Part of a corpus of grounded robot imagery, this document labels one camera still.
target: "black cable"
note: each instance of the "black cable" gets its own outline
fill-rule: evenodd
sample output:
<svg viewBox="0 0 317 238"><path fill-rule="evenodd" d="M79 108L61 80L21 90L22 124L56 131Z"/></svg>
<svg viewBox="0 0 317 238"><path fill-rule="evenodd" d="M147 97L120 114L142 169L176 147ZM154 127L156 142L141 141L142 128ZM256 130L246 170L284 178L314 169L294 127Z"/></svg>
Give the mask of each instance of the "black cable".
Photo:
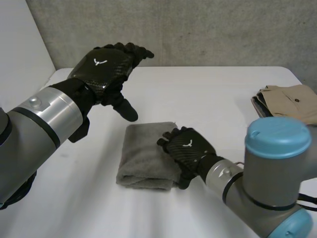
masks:
<svg viewBox="0 0 317 238"><path fill-rule="evenodd" d="M20 201L29 193L32 187L32 183L36 177L36 173L37 172L35 171L35 173L32 174L32 176L29 177L29 179L24 184L22 184L22 186L4 203L0 210L3 210L7 208L9 205L12 205Z"/></svg>
<svg viewBox="0 0 317 238"><path fill-rule="evenodd" d="M308 196L306 194L300 193L298 195L298 200L299 201L304 201L304 202L310 202L312 204L317 205L317 197L311 197L311 196ZM309 207L309 206L305 206L305 205L302 205L302 204L298 204L298 205L300 205L302 208L305 208L306 210L317 212L317 207Z"/></svg>

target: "folded towel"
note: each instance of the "folded towel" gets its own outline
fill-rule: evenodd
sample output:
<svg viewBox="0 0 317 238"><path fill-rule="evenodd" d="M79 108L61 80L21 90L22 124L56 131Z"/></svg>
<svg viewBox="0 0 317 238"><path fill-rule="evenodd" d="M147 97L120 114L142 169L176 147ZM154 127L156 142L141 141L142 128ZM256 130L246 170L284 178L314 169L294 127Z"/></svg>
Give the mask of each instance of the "folded towel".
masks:
<svg viewBox="0 0 317 238"><path fill-rule="evenodd" d="M157 140L176 128L172 122L134 124L127 127L117 184L133 188L170 190L181 170Z"/></svg>
<svg viewBox="0 0 317 238"><path fill-rule="evenodd" d="M266 86L251 101L262 117L293 117L306 124L317 123L317 95L306 85Z"/></svg>

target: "concrete wall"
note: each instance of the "concrete wall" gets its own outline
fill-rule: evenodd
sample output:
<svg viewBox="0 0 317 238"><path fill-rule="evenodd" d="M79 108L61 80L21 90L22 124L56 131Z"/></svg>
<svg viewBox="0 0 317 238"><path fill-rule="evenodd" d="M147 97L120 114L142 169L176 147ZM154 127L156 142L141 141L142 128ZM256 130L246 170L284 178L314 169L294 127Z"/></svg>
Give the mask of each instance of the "concrete wall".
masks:
<svg viewBox="0 0 317 238"><path fill-rule="evenodd" d="M0 0L0 107L18 106L54 72L25 0Z"/></svg>
<svg viewBox="0 0 317 238"><path fill-rule="evenodd" d="M316 0L27 0L56 68L95 46L133 42L141 65L290 69L317 90Z"/></svg>

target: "tabletop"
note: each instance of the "tabletop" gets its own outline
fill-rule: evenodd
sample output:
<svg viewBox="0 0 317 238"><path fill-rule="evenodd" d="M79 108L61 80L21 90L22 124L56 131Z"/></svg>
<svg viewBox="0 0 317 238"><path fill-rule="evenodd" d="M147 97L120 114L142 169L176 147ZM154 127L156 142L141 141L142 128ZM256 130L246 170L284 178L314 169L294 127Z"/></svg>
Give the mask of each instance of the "tabletop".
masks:
<svg viewBox="0 0 317 238"><path fill-rule="evenodd" d="M65 80L60 69L49 84ZM282 67L138 67L123 95L135 123L173 121L193 127L234 162L244 159L248 125L258 118L251 97L266 85L293 86ZM0 212L1 238L257 238L200 178L187 190L124 188L115 183L130 122L110 106L88 114L88 136L66 141L39 168L30 193ZM317 196L317 180L301 192ZM317 235L317 214L310 238Z"/></svg>

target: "folded khaki fabric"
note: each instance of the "folded khaki fabric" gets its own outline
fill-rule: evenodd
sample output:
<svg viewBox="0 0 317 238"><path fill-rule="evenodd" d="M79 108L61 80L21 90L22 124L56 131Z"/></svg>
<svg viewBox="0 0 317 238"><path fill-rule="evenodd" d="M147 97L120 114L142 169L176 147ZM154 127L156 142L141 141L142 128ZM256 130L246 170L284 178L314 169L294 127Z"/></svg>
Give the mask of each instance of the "folded khaki fabric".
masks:
<svg viewBox="0 0 317 238"><path fill-rule="evenodd" d="M261 89L256 98L274 117L293 117L306 124L317 123L317 95L306 85L269 85Z"/></svg>

